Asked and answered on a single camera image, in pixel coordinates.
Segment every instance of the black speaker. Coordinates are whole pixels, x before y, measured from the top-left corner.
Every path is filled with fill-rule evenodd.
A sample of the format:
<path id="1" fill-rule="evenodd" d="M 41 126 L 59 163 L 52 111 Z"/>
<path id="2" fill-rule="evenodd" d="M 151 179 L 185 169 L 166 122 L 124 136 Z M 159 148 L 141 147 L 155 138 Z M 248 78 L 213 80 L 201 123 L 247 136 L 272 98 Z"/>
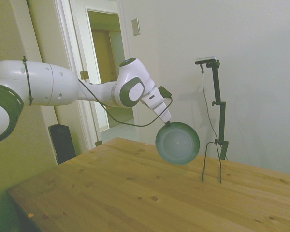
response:
<path id="1" fill-rule="evenodd" d="M 56 124 L 49 127 L 50 135 L 57 154 L 57 163 L 61 164 L 76 157 L 68 126 Z"/>

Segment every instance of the wood grain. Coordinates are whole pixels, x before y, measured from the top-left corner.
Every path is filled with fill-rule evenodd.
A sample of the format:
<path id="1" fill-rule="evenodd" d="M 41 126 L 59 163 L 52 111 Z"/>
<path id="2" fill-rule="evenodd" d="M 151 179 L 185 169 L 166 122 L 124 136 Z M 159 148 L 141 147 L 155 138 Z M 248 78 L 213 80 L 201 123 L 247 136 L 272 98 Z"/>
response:
<path id="1" fill-rule="evenodd" d="M 12 189 L 43 232 L 290 232 L 290 174 L 116 138 Z"/>

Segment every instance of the black metal stand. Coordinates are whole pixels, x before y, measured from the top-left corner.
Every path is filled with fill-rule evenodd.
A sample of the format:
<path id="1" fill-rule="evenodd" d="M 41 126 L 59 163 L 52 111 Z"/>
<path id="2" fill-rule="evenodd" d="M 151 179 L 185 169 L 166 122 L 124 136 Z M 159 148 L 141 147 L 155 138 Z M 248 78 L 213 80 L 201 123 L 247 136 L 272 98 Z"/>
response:
<path id="1" fill-rule="evenodd" d="M 226 118 L 226 102 L 221 101 L 220 98 L 220 87 L 219 87 L 219 77 L 218 77 L 218 68 L 220 66 L 219 60 L 213 63 L 206 64 L 207 68 L 212 68 L 213 70 L 213 79 L 214 79 L 214 90 L 215 90 L 215 101 L 213 101 L 212 106 L 220 105 L 220 120 L 219 120 L 219 138 L 215 139 L 215 144 L 222 145 L 220 158 L 224 160 L 227 155 L 227 149 L 229 142 L 224 141 L 224 126 Z"/>

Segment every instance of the green plate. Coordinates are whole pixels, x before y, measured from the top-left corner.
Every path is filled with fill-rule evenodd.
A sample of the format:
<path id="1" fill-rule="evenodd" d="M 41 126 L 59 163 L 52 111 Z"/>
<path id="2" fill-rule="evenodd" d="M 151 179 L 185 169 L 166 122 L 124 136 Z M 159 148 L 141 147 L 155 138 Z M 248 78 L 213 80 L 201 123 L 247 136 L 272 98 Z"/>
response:
<path id="1" fill-rule="evenodd" d="M 159 130 L 156 148 L 169 163 L 187 164 L 196 158 L 200 149 L 200 139 L 191 126 L 182 122 L 172 122 Z"/>

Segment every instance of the wall plate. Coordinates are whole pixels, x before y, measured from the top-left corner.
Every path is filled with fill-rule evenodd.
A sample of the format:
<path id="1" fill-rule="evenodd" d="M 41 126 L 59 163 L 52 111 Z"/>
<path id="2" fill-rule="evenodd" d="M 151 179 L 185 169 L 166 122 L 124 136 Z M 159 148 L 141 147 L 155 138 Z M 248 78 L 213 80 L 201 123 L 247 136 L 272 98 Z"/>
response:
<path id="1" fill-rule="evenodd" d="M 141 34 L 140 25 L 139 25 L 139 19 L 138 18 L 132 20 L 132 29 L 133 29 L 133 35 L 134 36 Z"/>

